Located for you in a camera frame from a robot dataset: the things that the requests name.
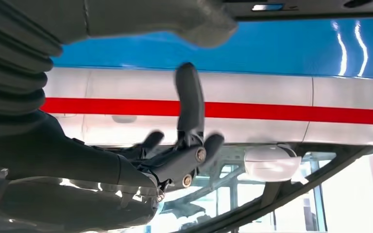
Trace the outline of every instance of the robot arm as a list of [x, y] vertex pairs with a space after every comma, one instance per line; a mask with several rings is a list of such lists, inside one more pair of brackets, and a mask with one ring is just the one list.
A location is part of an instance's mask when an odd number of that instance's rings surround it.
[[[144, 187], [156, 189], [156, 201], [161, 201], [169, 185], [173, 189], [189, 186], [200, 166], [211, 163], [223, 143], [219, 134], [203, 140], [204, 105], [196, 69], [186, 63], [175, 74], [181, 101], [177, 143], [146, 159], [144, 155], [162, 139], [161, 133], [152, 133], [135, 150], [119, 155], [68, 138], [54, 117], [39, 110], [45, 100], [45, 72], [52, 68], [50, 56], [59, 56], [62, 44], [88, 37], [153, 31], [171, 31], [210, 47], [225, 41], [235, 28], [220, 5], [209, 0], [176, 4], [170, 0], [0, 0], [0, 167], [5, 174], [0, 185], [0, 194], [5, 193], [0, 195], [0, 214], [62, 225], [68, 232], [146, 224], [156, 211], [153, 201], [137, 203], [129, 214], [114, 208], [116, 198], [120, 198], [121, 208], [130, 208], [125, 203], [127, 194], [132, 199], [132, 187]], [[118, 185], [128, 190], [110, 196], [70, 186], [48, 188], [42, 182], [22, 182], [36, 177]], [[22, 192], [33, 187], [38, 189], [31, 194]], [[98, 204], [88, 206], [92, 199]], [[19, 209], [6, 205], [7, 201], [31, 207], [42, 203], [46, 212], [40, 215], [36, 207]]]

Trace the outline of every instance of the bolt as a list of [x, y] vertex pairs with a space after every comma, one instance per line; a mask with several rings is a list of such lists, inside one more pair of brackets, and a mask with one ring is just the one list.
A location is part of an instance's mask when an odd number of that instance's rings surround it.
[[158, 197], [156, 197], [156, 200], [158, 202], [161, 202], [165, 198], [165, 193], [162, 190], [158, 191]]
[[186, 188], [191, 185], [191, 182], [192, 182], [192, 177], [190, 174], [187, 174], [182, 180], [182, 185]]
[[197, 152], [197, 161], [202, 163], [206, 158], [206, 151], [205, 149], [199, 149]]

